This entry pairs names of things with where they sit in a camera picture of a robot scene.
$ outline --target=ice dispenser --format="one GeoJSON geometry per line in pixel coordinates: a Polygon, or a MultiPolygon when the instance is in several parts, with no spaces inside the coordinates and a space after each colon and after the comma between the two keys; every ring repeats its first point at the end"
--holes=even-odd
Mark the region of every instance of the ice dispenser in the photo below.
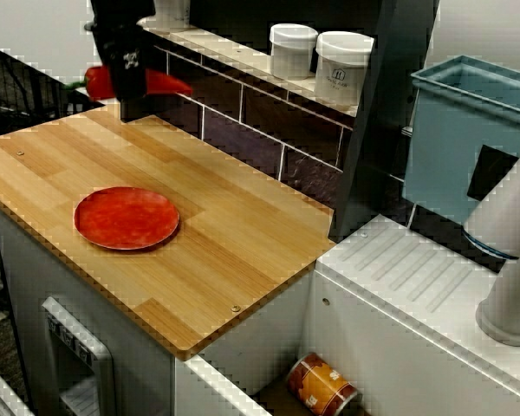
{"type": "Polygon", "coordinates": [[[49,350],[65,414],[115,416],[112,356],[106,346],[53,297],[42,307],[48,329],[55,335],[50,337],[49,350]]]}
{"type": "Polygon", "coordinates": [[[520,72],[462,55],[412,77],[403,197],[462,224],[520,157],[520,72]]]}

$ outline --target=black panel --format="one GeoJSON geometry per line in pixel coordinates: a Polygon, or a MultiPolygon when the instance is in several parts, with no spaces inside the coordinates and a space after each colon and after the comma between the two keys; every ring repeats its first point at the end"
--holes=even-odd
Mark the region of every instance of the black panel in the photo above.
{"type": "Polygon", "coordinates": [[[478,201],[483,200],[517,161],[516,156],[482,146],[467,195],[478,201]]]}
{"type": "Polygon", "coordinates": [[[191,24],[268,52],[270,28],[300,23],[318,32],[354,30],[373,36],[380,0],[192,0],[191,24]]]}

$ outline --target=tile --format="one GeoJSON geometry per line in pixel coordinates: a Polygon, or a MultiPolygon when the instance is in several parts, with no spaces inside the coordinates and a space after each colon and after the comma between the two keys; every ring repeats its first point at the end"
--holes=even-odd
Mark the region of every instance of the tile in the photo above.
{"type": "Polygon", "coordinates": [[[461,226],[449,219],[428,211],[421,206],[416,207],[411,230],[439,243],[446,248],[481,264],[491,271],[499,272],[504,260],[490,256],[474,247],[462,236],[461,226]]]}
{"type": "Polygon", "coordinates": [[[192,98],[235,120],[240,111],[241,84],[170,55],[169,72],[188,83],[192,98]]]}
{"type": "Polygon", "coordinates": [[[205,110],[204,141],[277,179],[283,145],[234,120],[205,110]]]}
{"type": "Polygon", "coordinates": [[[385,183],[385,192],[381,203],[380,213],[395,223],[407,226],[413,212],[414,204],[402,198],[403,183],[395,178],[388,177],[385,183]]]}
{"type": "Polygon", "coordinates": [[[337,161],[341,127],[284,101],[246,88],[244,123],[330,165],[337,161]]]}
{"type": "Polygon", "coordinates": [[[319,102],[309,100],[308,98],[302,97],[299,94],[289,92],[289,102],[306,108],[307,110],[313,111],[316,114],[327,117],[331,120],[337,121],[347,127],[353,127],[354,117],[352,115],[344,114],[341,111],[334,110],[324,106],[319,102]]]}
{"type": "Polygon", "coordinates": [[[286,147],[281,181],[312,199],[335,209],[342,173],[286,147]]]}
{"type": "Polygon", "coordinates": [[[158,48],[147,48],[144,54],[146,68],[167,72],[167,52],[158,48]]]}
{"type": "Polygon", "coordinates": [[[200,138],[202,107],[196,102],[179,95],[150,95],[121,103],[121,119],[124,122],[148,115],[157,115],[162,120],[200,138]]]}
{"type": "Polygon", "coordinates": [[[199,104],[179,97],[175,104],[170,103],[163,108],[162,111],[156,113],[162,120],[201,139],[202,107],[199,104]]]}
{"type": "Polygon", "coordinates": [[[246,74],[245,72],[240,71],[239,69],[233,68],[222,62],[216,61],[215,59],[211,59],[205,56],[204,66],[207,68],[212,68],[221,74],[230,76],[236,81],[240,81],[254,88],[261,89],[266,93],[273,94],[282,99],[287,98],[286,89],[278,87],[272,84],[271,82],[263,81],[260,78],[255,77],[254,75],[246,74]]]}

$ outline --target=can label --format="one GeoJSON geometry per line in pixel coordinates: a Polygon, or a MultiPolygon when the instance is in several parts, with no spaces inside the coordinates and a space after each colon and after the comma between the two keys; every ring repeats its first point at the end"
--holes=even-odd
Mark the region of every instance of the can label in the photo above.
{"type": "Polygon", "coordinates": [[[289,390],[316,416],[336,416],[356,389],[318,355],[312,353],[291,370],[289,390]]]}

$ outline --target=canned food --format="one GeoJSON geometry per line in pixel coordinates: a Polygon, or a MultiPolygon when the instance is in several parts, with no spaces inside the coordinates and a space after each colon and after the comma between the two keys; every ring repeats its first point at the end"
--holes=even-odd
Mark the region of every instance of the canned food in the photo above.
{"type": "Polygon", "coordinates": [[[287,376],[287,388],[316,416],[339,416],[356,408],[356,388],[316,353],[304,355],[287,376]]]}

